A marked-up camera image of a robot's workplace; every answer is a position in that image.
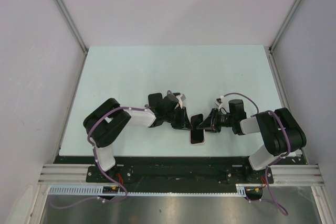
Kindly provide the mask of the black phone case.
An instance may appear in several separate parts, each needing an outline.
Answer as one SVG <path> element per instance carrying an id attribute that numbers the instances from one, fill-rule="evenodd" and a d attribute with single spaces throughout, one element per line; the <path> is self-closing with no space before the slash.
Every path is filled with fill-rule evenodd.
<path id="1" fill-rule="evenodd" d="M 148 95 L 148 106 L 152 108 L 157 107 L 162 100 L 162 93 L 151 93 Z"/>

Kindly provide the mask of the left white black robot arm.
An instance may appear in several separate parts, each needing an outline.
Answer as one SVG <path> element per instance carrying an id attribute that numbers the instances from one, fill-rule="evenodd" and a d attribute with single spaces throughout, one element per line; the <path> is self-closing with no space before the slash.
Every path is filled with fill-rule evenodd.
<path id="1" fill-rule="evenodd" d="M 115 178 L 112 144 L 127 125 L 153 128 L 167 122 L 176 130 L 193 130 L 184 100 L 185 95 L 181 93 L 168 91 L 165 97 L 152 93 L 148 95 L 147 105 L 135 108 L 122 106 L 116 99 L 109 98 L 87 116 L 83 126 L 99 167 L 98 176 L 105 182 Z"/>

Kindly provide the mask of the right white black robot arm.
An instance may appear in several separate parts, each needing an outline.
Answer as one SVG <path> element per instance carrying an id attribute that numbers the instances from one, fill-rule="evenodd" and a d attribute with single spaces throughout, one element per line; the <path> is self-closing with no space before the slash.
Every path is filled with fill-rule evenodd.
<path id="1" fill-rule="evenodd" d="M 197 125 L 198 130 L 219 133 L 229 127 L 235 135 L 261 134 L 263 145 L 249 156 L 249 165 L 242 169 L 243 179 L 249 183 L 261 177 L 262 169 L 306 146 L 306 135 L 287 108 L 257 112 L 248 118 L 242 99 L 230 100 L 227 113 L 222 112 L 220 98 L 216 104 L 218 107 Z"/>

